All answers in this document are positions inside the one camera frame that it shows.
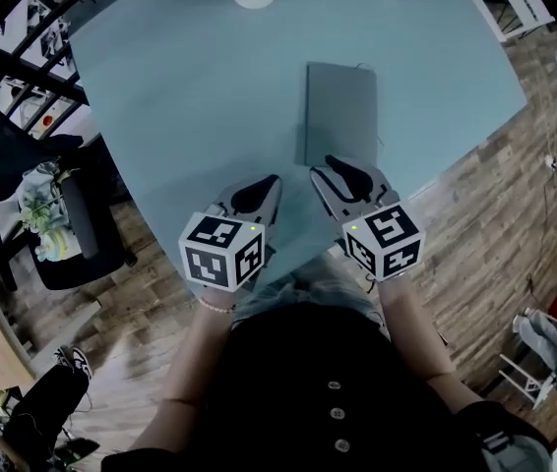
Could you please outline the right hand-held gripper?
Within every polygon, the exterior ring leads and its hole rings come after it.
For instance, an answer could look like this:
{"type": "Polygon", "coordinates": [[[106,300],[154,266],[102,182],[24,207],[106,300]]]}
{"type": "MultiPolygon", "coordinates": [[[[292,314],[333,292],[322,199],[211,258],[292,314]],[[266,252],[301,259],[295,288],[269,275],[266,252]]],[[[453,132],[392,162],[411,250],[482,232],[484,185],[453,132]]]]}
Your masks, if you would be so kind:
{"type": "Polygon", "coordinates": [[[325,161],[342,178],[348,192],[343,192],[321,168],[310,169],[310,180],[328,216],[350,220],[341,226],[347,255],[376,281],[391,279],[416,266],[423,254],[425,232],[408,201],[356,217],[357,203],[380,202],[390,192],[390,184],[379,168],[368,163],[332,154],[327,154],[325,161]]]}

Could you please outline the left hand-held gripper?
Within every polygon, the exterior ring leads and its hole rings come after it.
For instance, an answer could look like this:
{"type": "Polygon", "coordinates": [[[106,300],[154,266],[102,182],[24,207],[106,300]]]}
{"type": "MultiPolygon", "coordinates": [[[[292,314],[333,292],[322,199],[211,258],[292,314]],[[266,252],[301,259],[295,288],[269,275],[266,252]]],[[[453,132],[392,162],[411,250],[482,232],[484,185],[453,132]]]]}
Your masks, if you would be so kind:
{"type": "Polygon", "coordinates": [[[194,293],[206,288],[251,292],[275,254],[282,181],[253,176],[224,189],[215,203],[192,214],[179,237],[184,277],[194,293]]]}

